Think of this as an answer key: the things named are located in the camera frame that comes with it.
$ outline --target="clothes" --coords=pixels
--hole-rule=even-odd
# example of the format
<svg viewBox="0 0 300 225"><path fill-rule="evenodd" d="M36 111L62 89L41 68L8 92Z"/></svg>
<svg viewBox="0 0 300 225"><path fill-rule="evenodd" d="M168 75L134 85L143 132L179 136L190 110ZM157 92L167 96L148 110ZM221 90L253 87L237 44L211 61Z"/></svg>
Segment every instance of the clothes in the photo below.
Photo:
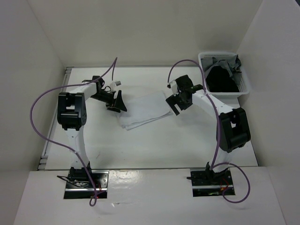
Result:
<svg viewBox="0 0 300 225"><path fill-rule="evenodd" d="M210 73L211 69L220 66L223 69L226 69L229 77L232 78L236 85L240 84L241 80L241 61L238 55L231 56L231 57L205 57L201 59L202 68L204 70L204 76L207 78L208 74Z"/></svg>
<svg viewBox="0 0 300 225"><path fill-rule="evenodd" d="M228 71L221 66L215 66L210 70L206 83L211 92L239 92L238 86L230 78Z"/></svg>
<svg viewBox="0 0 300 225"><path fill-rule="evenodd" d="M121 126L126 130L172 115L163 91L134 98L125 102L125 105L127 112L121 111L117 116Z"/></svg>

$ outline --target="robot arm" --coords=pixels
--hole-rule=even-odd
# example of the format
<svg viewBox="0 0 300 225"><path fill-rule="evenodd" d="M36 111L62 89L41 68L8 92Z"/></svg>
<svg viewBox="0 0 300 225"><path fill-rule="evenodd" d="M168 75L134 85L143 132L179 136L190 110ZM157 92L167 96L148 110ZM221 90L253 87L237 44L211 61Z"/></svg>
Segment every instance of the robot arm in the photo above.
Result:
<svg viewBox="0 0 300 225"><path fill-rule="evenodd" d="M66 131L69 144L82 158L85 166L90 170L90 162L86 155L83 129L87 120L85 101L88 98L94 98L106 103L107 110L119 112L127 111L121 96L121 90L118 91L117 97L114 98L114 86L120 85L120 82L113 82L110 91L104 88L104 80L98 79L99 76L93 76L92 80L85 80L86 85L79 86L70 92L61 92L58 97L57 120ZM71 154L72 164L69 173L71 180L88 180L83 165L75 154Z"/></svg>
<svg viewBox="0 0 300 225"><path fill-rule="evenodd" d="M188 75L171 81L168 87L172 89L173 95L167 98L166 102L176 115L179 114L179 111L175 105L181 110L186 110L192 104L195 104L213 118L216 117L214 108L206 97L206 95L210 94L204 93L202 85L194 86ZM233 150L243 147L246 142L250 141L251 135L245 110L242 108L233 109L212 95L210 95L210 98L217 108L221 129L220 147L215 161L216 165L221 162L230 162L232 155L235 153ZM209 169L210 166L211 161L208 162L207 168ZM215 167L213 172L222 173L227 167L227 165Z"/></svg>

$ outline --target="laundry basket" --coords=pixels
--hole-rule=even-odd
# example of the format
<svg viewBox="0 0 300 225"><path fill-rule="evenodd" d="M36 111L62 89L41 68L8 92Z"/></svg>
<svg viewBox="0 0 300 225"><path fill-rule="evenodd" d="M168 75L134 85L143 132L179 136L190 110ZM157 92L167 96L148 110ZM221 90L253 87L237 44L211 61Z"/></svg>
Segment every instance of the laundry basket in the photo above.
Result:
<svg viewBox="0 0 300 225"><path fill-rule="evenodd" d="M232 52L202 52L198 55L198 60L202 68L201 59L205 57L224 57L224 59L226 59L226 57L231 57L235 55L236 53L232 53ZM241 95L248 94L250 92L250 84L243 65L240 67L240 70L241 70L241 79L240 79L240 84L238 86L239 92L210 92L208 90L207 92L218 98L237 98Z"/></svg>

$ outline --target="white table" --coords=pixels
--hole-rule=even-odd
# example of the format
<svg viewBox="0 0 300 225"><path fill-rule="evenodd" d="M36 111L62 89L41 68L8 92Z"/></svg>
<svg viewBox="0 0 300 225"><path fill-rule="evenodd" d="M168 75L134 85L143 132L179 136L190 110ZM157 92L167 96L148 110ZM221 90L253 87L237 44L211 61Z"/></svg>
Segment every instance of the white table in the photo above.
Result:
<svg viewBox="0 0 300 225"><path fill-rule="evenodd" d="M243 168L251 183L240 204L222 196L193 197L189 169L110 171L107 199L64 200L67 171L30 172L15 225L285 225L268 171ZM247 192L242 173L231 168L236 196Z"/></svg>
<svg viewBox="0 0 300 225"><path fill-rule="evenodd" d="M68 84L81 83L93 75L101 75L102 68L73 68ZM144 96L163 90L171 95L167 85L170 67L117 67L115 80L121 80L123 100ZM188 74L194 84L201 82L196 67L177 67L171 80ZM111 73L104 77L111 82ZM232 107L239 107L237 99L224 100ZM205 167L212 158L216 146L216 119L193 105L179 116L169 116L130 131L123 129L114 112L106 110L105 103L88 99L86 102L88 120L84 128L87 155L93 169L122 168L187 168ZM68 144L61 126L54 121L51 138ZM257 166L255 154L248 142L238 153L233 163L240 166ZM70 168L70 152L60 146L48 144L46 148L47 170Z"/></svg>

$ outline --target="black cloth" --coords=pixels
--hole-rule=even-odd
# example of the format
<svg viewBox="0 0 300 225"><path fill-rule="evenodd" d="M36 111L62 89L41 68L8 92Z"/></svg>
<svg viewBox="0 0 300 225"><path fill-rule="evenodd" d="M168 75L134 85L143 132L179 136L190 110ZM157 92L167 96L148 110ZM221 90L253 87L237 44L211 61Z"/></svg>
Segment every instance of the black cloth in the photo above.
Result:
<svg viewBox="0 0 300 225"><path fill-rule="evenodd" d="M215 66L210 70L206 83L210 92L239 92L235 81L221 66Z"/></svg>

